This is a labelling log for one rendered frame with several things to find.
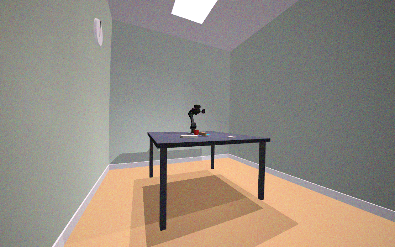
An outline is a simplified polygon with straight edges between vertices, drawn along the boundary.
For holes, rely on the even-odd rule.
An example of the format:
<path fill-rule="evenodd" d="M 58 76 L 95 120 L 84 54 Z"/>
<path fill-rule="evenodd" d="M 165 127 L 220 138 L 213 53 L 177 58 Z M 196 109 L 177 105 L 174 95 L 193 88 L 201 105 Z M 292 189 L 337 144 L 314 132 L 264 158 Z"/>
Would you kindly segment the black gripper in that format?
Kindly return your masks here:
<path fill-rule="evenodd" d="M 199 114 L 199 113 L 201 112 L 201 113 L 204 114 L 204 113 L 205 113 L 205 109 L 202 109 L 202 111 L 200 111 L 200 109 L 192 108 L 192 109 L 191 109 L 191 112 L 192 112 L 192 113 L 196 113 L 196 114 Z"/>

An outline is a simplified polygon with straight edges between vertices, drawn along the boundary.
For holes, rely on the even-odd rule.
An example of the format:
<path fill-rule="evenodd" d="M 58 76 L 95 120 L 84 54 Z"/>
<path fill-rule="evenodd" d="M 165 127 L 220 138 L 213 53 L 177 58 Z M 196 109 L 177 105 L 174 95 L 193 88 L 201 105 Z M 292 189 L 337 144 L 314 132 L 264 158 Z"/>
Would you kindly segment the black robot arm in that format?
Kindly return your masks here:
<path fill-rule="evenodd" d="M 194 105 L 195 109 L 200 109 L 200 107 L 201 107 L 200 105 Z M 194 119 L 193 119 L 193 115 L 194 114 L 197 115 L 196 113 L 192 113 L 191 110 L 188 113 L 188 115 L 189 115 L 189 117 L 191 119 L 191 127 L 190 127 L 191 133 L 194 133 L 194 130 L 197 129 L 197 125 L 196 125 L 196 123 L 194 122 Z"/>

